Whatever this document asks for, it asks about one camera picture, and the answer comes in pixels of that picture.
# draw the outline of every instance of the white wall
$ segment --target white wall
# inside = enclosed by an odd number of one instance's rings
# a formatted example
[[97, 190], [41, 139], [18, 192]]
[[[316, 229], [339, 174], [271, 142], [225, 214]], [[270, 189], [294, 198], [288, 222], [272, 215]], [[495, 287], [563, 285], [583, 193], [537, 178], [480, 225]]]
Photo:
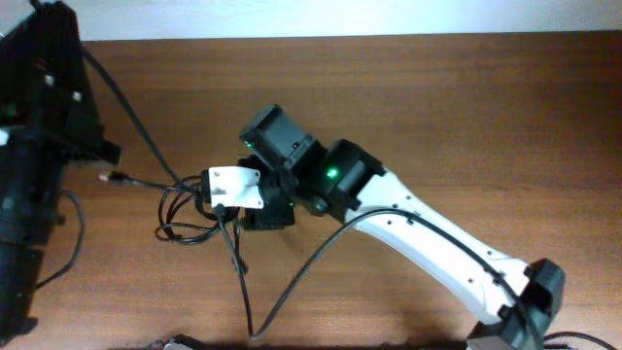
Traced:
[[[622, 0], [66, 0], [83, 40], [622, 29]], [[0, 32], [31, 11], [0, 0]]]

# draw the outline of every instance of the wire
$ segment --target wire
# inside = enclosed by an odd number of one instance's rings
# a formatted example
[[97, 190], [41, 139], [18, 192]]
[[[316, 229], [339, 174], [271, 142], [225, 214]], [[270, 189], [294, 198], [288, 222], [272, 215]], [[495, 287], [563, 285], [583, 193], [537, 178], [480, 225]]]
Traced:
[[137, 187], [151, 188], [151, 189], [157, 189], [157, 190], [176, 191], [180, 193], [188, 192], [186, 189], [182, 189], [178, 186], [163, 185], [163, 184], [159, 184], [159, 183], [155, 183], [151, 181], [130, 178], [130, 182], [131, 182], [130, 183], [131, 185], [137, 186]]
[[546, 335], [543, 341], [547, 342], [547, 341], [551, 341], [551, 340], [562, 338], [562, 337], [579, 338], [579, 339], [591, 341], [594, 344], [597, 344], [607, 350], [617, 350], [613, 345], [607, 343], [606, 341], [596, 338], [593, 335], [582, 333], [582, 332], [555, 332], [555, 333]]
[[83, 52], [83, 56], [85, 57], [86, 62], [88, 62], [93, 67], [93, 69], [95, 69], [95, 71], [104, 80], [106, 85], [108, 85], [108, 87], [113, 92], [113, 94], [117, 97], [117, 99], [119, 100], [119, 103], [121, 104], [121, 106], [123, 107], [127, 115], [129, 116], [130, 120], [136, 127], [136, 131], [138, 131], [138, 133], [143, 137], [145, 142], [147, 142], [147, 145], [152, 150], [152, 152], [154, 153], [154, 156], [157, 158], [157, 160], [162, 165], [164, 170], [166, 170], [166, 172], [171, 176], [171, 178], [173, 178], [177, 186], [192, 193], [193, 190], [189, 188], [188, 186], [186, 186], [186, 184], [182, 181], [182, 179], [180, 179], [179, 176], [177, 176], [177, 174], [173, 171], [173, 169], [168, 165], [168, 162], [166, 162], [166, 159], [164, 159], [164, 156], [159, 151], [159, 148], [157, 147], [156, 142], [154, 142], [152, 137], [149, 135], [149, 132], [147, 132], [147, 129], [145, 128], [145, 126], [138, 119], [138, 116], [132, 109], [131, 105], [129, 104], [129, 102], [123, 95], [123, 93], [121, 92], [121, 89], [119, 88], [115, 80], [110, 76], [110, 74], [108, 74], [104, 66], [102, 66], [101, 63], [97, 61], [97, 59], [86, 49], [84, 45], [82, 46], [82, 52]]
[[[188, 176], [182, 179], [182, 182], [193, 190], [193, 192], [179, 192], [179, 188], [165, 189], [162, 193], [159, 205], [157, 207], [157, 219], [159, 227], [155, 229], [155, 237], [161, 241], [171, 241], [183, 245], [196, 245], [204, 243], [214, 237], [221, 229], [218, 223], [214, 223], [211, 227], [200, 226], [195, 224], [174, 222], [175, 216], [184, 206], [189, 203], [194, 204], [194, 209], [205, 219], [217, 221], [216, 215], [205, 212], [203, 207], [202, 183], [201, 177], [198, 175]], [[177, 192], [173, 199], [168, 203], [168, 209], [164, 210], [164, 206], [168, 201], [170, 194]], [[229, 208], [224, 210], [225, 225], [236, 220], [239, 208]], [[186, 228], [200, 231], [199, 234], [193, 236], [183, 236], [175, 232], [174, 228]]]
[[240, 225], [239, 225], [239, 219], [235, 218], [235, 220], [233, 221], [233, 237], [235, 239], [235, 254], [237, 254], [237, 257], [239, 259], [240, 262], [240, 266], [242, 267], [242, 272], [244, 273], [244, 275], [246, 275], [247, 273], [249, 273], [249, 266], [244, 262], [244, 260], [242, 260], [242, 258], [240, 258], [240, 238], [241, 238], [241, 229], [240, 229]]
[[85, 209], [83, 208], [82, 203], [80, 202], [80, 199], [74, 192], [71, 192], [71, 191], [65, 190], [65, 191], [62, 191], [61, 194], [69, 198], [74, 203], [74, 206], [76, 207], [76, 212], [78, 213], [78, 219], [80, 220], [80, 231], [78, 233], [78, 240], [76, 241], [76, 248], [74, 248], [74, 254], [71, 256], [71, 259], [69, 260], [69, 262], [65, 266], [63, 266], [59, 271], [51, 275], [50, 277], [37, 283], [37, 286], [35, 287], [36, 290], [39, 290], [45, 287], [51, 281], [67, 273], [74, 266], [74, 264], [76, 263], [76, 259], [78, 258], [78, 255], [80, 255], [82, 243], [85, 239], [86, 217], [85, 217]]
[[226, 241], [229, 249], [233, 253], [233, 261], [235, 263], [235, 268], [236, 268], [236, 270], [238, 272], [238, 279], [240, 280], [240, 287], [242, 289], [242, 296], [244, 298], [244, 305], [245, 305], [245, 308], [246, 308], [246, 315], [247, 315], [247, 326], [248, 326], [249, 336], [250, 336], [251, 340], [259, 340], [259, 339], [261, 339], [261, 337], [265, 334], [266, 330], [268, 329], [268, 327], [270, 326], [272, 321], [275, 319], [275, 317], [277, 316], [277, 314], [279, 313], [279, 311], [281, 310], [281, 308], [283, 307], [285, 302], [288, 300], [288, 298], [290, 297], [290, 295], [294, 291], [294, 288], [298, 285], [298, 283], [302, 280], [302, 278], [304, 278], [304, 276], [306, 275], [308, 270], [311, 268], [311, 265], [313, 265], [313, 263], [315, 263], [319, 258], [321, 258], [324, 255], [324, 253], [327, 251], [327, 249], [330, 248], [337, 241], [337, 239], [339, 239], [343, 235], [344, 232], [346, 232], [347, 230], [349, 230], [354, 225], [356, 225], [357, 223], [359, 223], [360, 221], [362, 221], [364, 219], [367, 219], [367, 218], [370, 218], [370, 217], [373, 217], [373, 216], [377, 216], [377, 215], [384, 215], [384, 214], [399, 215], [399, 216], [402, 216], [402, 217], [408, 219], [409, 223], [413, 223], [414, 224], [414, 222], [416, 222], [416, 223], [419, 223], [419, 224], [423, 225], [426, 228], [429, 228], [433, 232], [439, 234], [443, 238], [445, 238], [448, 241], [450, 241], [452, 244], [456, 245], [458, 248], [463, 250], [467, 255], [469, 255], [471, 258], [473, 258], [478, 263], [480, 263], [482, 265], [482, 267], [484, 267], [484, 270], [486, 272], [490, 273], [491, 275], [493, 275], [493, 278], [497, 282], [499, 282], [501, 287], [513, 299], [515, 305], [517, 306], [517, 309], [518, 309], [519, 313], [521, 314], [521, 317], [524, 319], [524, 321], [525, 321], [525, 323], [527, 325], [528, 331], [530, 332], [530, 334], [532, 335], [532, 337], [534, 338], [534, 340], [536, 342], [536, 347], [539, 348], [539, 349], [543, 349], [542, 343], [538, 341], [540, 339], [540, 336], [539, 336], [539, 334], [537, 332], [537, 329], [536, 329], [536, 326], [534, 325], [533, 320], [531, 320], [529, 317], [527, 317], [527, 313], [525, 312], [525, 307], [522, 304], [520, 298], [518, 298], [518, 296], [514, 293], [514, 291], [511, 289], [511, 287], [507, 284], [507, 282], [503, 279], [503, 277], [498, 272], [496, 272], [485, 260], [483, 260], [477, 254], [475, 254], [475, 252], [473, 252], [470, 248], [468, 248], [468, 246], [466, 246], [464, 243], [462, 243], [461, 241], [459, 241], [458, 239], [456, 239], [455, 237], [453, 237], [449, 233], [445, 232], [440, 227], [435, 226], [434, 224], [432, 224], [432, 223], [428, 222], [427, 220], [417, 216], [416, 214], [413, 214], [413, 213], [410, 213], [410, 212], [407, 212], [407, 211], [404, 211], [404, 210], [401, 210], [401, 209], [394, 209], [394, 208], [376, 209], [376, 210], [372, 210], [372, 211], [369, 211], [367, 213], [361, 214], [358, 217], [356, 217], [355, 219], [353, 219], [353, 220], [349, 221], [348, 223], [346, 223], [345, 225], [343, 225], [333, 235], [331, 235], [322, 244], [322, 246], [320, 246], [320, 248], [318, 248], [315, 251], [315, 253], [311, 256], [311, 258], [309, 258], [309, 260], [298, 271], [298, 273], [295, 275], [295, 277], [292, 280], [292, 282], [290, 282], [288, 287], [283, 291], [283, 293], [281, 294], [279, 299], [276, 301], [276, 303], [274, 304], [274, 306], [272, 307], [272, 309], [268, 313], [267, 317], [265, 318], [265, 321], [263, 322], [261, 327], [259, 327], [259, 330], [257, 331], [257, 333], [253, 332], [253, 321], [252, 321], [251, 304], [250, 304], [250, 301], [249, 301], [248, 291], [246, 289], [246, 283], [244, 281], [244, 273], [243, 273], [242, 268], [241, 268], [241, 263], [240, 263], [240, 260], [239, 260], [239, 256], [238, 256], [238, 253], [237, 253], [233, 243], [231, 242], [231, 239], [230, 239], [228, 233], [226, 233], [225, 224], [223, 223], [223, 221], [219, 217], [219, 226], [221, 227], [221, 231], [223, 232], [223, 234], [225, 236], [225, 241]]
[[240, 289], [242, 290], [242, 298], [244, 299], [244, 308], [246, 309], [246, 324], [248, 328], [248, 333], [249, 333], [249, 336], [252, 338], [253, 337], [253, 312], [251, 310], [251, 301], [249, 300], [249, 293], [246, 289], [246, 281], [244, 281], [244, 271], [242, 268], [241, 259], [238, 254], [238, 250], [233, 245], [233, 242], [231, 242], [231, 237], [229, 237], [229, 234], [226, 232], [226, 227], [225, 227], [225, 223], [223, 222], [222, 216], [217, 215], [217, 217], [218, 217], [218, 225], [220, 226], [221, 231], [223, 232], [226, 245], [229, 247], [229, 249], [233, 253], [233, 264], [235, 265], [235, 270], [237, 271], [237, 277], [238, 277], [238, 280], [240, 281]]

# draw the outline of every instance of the wooden table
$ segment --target wooden table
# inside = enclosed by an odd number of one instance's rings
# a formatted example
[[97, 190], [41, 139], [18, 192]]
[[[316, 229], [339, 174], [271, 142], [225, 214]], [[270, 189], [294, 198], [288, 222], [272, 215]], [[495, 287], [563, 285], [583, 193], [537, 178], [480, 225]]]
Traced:
[[[622, 344], [622, 35], [429, 35], [88, 43], [181, 174], [235, 164], [239, 130], [271, 102], [325, 145], [352, 140], [433, 208], [484, 242], [568, 275], [551, 331]], [[115, 97], [89, 71], [121, 170], [169, 182]], [[87, 238], [77, 266], [37, 293], [39, 327], [11, 349], [144, 346], [186, 333], [247, 340], [221, 237], [155, 240], [157, 191], [110, 188], [72, 169]], [[65, 263], [68, 224], [43, 275]], [[191, 211], [183, 218], [200, 222]], [[296, 208], [283, 231], [244, 234], [256, 324], [338, 227]], [[294, 292], [271, 344], [423, 343], [464, 338], [474, 319], [430, 276], [365, 234], [347, 233]]]

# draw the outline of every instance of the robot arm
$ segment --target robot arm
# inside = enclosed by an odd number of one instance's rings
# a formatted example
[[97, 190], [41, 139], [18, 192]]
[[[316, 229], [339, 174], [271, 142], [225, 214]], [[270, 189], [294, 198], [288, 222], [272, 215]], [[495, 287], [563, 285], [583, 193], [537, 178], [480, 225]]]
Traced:
[[[465, 305], [479, 321], [467, 341], [471, 348], [541, 348], [541, 336], [561, 306], [565, 274], [559, 266], [548, 260], [528, 265], [486, 246], [419, 200], [361, 147], [341, 140], [325, 149], [277, 105], [260, 112], [240, 138], [255, 156], [239, 164], [261, 172], [263, 211], [279, 212], [272, 207], [291, 200], [313, 215], [329, 214], [340, 222], [381, 208], [413, 213], [476, 257], [400, 215], [373, 216], [356, 228], [405, 255]], [[247, 217], [256, 210], [247, 210]], [[482, 261], [494, 271], [485, 270]]]

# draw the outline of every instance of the green led light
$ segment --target green led light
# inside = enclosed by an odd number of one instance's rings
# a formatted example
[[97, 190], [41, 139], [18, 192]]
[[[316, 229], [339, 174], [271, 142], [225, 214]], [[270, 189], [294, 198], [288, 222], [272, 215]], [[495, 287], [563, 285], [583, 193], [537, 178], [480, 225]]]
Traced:
[[339, 174], [339, 171], [337, 171], [337, 169], [335, 168], [330, 168], [327, 172], [327, 176], [330, 179], [334, 179], [337, 176], [337, 174]]

